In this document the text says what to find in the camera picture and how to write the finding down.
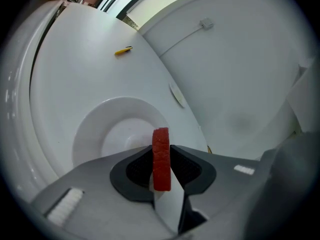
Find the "white dish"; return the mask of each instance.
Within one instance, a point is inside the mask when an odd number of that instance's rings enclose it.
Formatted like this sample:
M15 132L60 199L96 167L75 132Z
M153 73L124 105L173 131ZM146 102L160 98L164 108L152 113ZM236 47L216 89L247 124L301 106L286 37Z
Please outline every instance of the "white dish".
M72 147L72 164L152 144L156 128L169 127L148 102L133 97L109 99L93 109L80 124Z

